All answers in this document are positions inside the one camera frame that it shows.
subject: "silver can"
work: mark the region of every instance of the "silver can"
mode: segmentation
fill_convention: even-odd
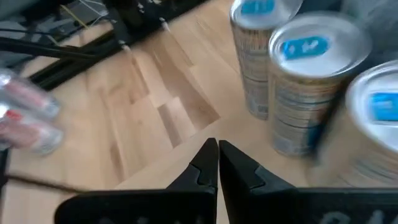
[[[300,9],[302,0],[237,0],[230,10],[246,105],[259,119],[268,118],[268,42],[275,27]]]
[[[274,31],[271,142],[287,156],[311,152],[342,84],[371,52],[362,28],[332,12],[297,16]]]
[[[0,93],[2,98],[6,97],[44,119],[54,118],[60,110],[53,96],[9,69],[0,68]]]
[[[308,180],[316,186],[398,185],[398,60],[371,68],[349,86],[320,144]]]
[[[63,131],[26,110],[0,102],[0,139],[18,149],[48,154],[60,144]]]

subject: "metal can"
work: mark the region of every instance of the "metal can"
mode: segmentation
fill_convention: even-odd
[[[274,31],[270,133],[276,151],[312,151],[331,102],[370,52],[367,33],[333,12],[302,14]]]
[[[60,110],[54,97],[9,69],[0,68],[0,93],[42,118],[52,119]]]
[[[18,149],[48,154],[61,142],[63,131],[28,111],[0,102],[0,138]]]
[[[349,86],[308,180],[316,186],[398,185],[398,60],[371,68]]]
[[[268,118],[269,38],[301,4],[302,0],[236,0],[229,12],[246,105],[259,119]]]

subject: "wood grain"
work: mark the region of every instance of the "wood grain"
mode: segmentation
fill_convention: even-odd
[[[208,1],[171,22],[170,32],[160,30],[56,88],[62,110],[55,123],[65,130],[64,141],[46,157],[12,151],[9,172],[93,190],[164,188],[214,137],[306,186],[306,162],[276,153],[267,123],[246,111],[229,27],[232,2]],[[63,44],[82,45],[110,29],[100,24]],[[22,74],[54,61],[38,57]],[[9,184],[2,221],[52,223],[68,197]],[[227,223],[222,198],[220,191],[218,222]]]

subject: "blue label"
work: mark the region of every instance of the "blue label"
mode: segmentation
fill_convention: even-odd
[[[242,4],[242,15],[261,16],[274,10],[274,0],[246,1]]]
[[[398,93],[375,93],[370,106],[375,120],[398,121]]]
[[[319,56],[324,54],[328,48],[328,41],[319,36],[288,40],[282,44],[286,60]]]

